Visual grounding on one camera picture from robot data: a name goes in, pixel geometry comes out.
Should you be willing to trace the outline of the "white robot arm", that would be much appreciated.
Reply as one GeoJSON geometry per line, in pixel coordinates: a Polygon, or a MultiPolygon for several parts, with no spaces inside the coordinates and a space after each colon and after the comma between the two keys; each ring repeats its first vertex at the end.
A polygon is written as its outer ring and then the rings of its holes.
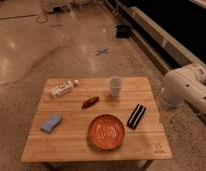
{"type": "Polygon", "coordinates": [[[206,115],[205,81],[206,69],[197,63],[167,72],[159,95],[160,106],[174,109],[187,101],[206,115]]]}

